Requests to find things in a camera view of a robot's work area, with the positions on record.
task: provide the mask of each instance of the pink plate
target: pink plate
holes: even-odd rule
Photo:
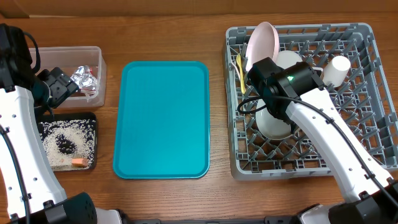
[[[270,57],[274,62],[278,57],[279,37],[273,25],[268,22],[260,23],[251,34],[248,47],[246,49],[246,71],[250,71],[253,64]]]

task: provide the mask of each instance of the dish rack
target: dish rack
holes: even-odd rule
[[[247,78],[246,93],[242,94],[232,66],[237,54],[244,55],[255,28],[229,28],[223,51],[232,176],[238,180],[265,180],[331,175],[303,131],[281,141],[267,139],[258,131],[254,114],[237,111],[243,99],[257,95]],[[311,66],[324,68],[337,55],[349,58],[351,69],[340,87],[328,87],[330,98],[370,155],[383,168],[397,170],[398,119],[371,27],[354,23],[275,28],[280,51],[294,51]],[[248,104],[246,110],[254,109],[256,104]]]

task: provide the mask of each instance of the white cup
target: white cup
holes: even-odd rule
[[[346,78],[347,72],[351,67],[351,62],[344,56],[336,56],[331,62],[323,69],[323,82],[325,85],[333,84],[339,87]]]

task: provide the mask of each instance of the yellow spoon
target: yellow spoon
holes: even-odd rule
[[[239,76],[241,77],[241,91],[243,94],[245,94],[246,89],[244,87],[244,78],[243,78],[243,70],[242,70],[242,61],[241,61],[241,54],[238,54],[236,56],[236,64],[239,67]]]

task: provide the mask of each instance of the crumpled foil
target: crumpled foil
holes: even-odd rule
[[[88,65],[79,66],[70,77],[78,86],[81,93],[94,95],[97,89],[97,79]]]

